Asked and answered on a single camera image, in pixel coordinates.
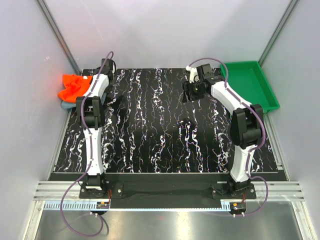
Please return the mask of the orange t shirt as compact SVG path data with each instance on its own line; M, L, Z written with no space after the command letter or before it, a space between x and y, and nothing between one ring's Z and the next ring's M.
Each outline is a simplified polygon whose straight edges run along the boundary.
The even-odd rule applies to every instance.
M64 74L62 76L64 89L57 96L64 102L75 103L77 97L82 97L88 91L92 78L92 76Z

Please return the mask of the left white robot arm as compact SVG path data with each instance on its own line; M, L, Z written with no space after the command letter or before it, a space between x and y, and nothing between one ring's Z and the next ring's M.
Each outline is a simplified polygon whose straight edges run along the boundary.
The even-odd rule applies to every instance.
M88 90L76 98L76 113L83 130L86 151L86 167L81 177L80 196L82 198L104 198L110 193L105 180L102 161L102 130L105 125L103 108L107 91L112 87L115 62L106 57L93 73Z

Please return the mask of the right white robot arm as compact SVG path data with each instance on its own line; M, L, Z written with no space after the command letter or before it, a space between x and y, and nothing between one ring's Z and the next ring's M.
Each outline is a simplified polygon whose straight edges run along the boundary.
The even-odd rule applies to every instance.
M226 77L214 74L210 64L198 67L188 65L185 70L189 79L182 84L184 102L200 100L210 95L231 115L229 136L235 146L233 165L227 182L214 191L221 196L239 198L250 188L253 156L266 140L263 108L237 94Z

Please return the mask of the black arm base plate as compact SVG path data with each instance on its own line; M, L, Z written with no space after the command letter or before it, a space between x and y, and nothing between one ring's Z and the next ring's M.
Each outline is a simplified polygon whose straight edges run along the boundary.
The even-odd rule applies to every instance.
M228 173L107 173L85 176L81 198L111 199L114 209L209 209L221 200L254 200L250 180Z

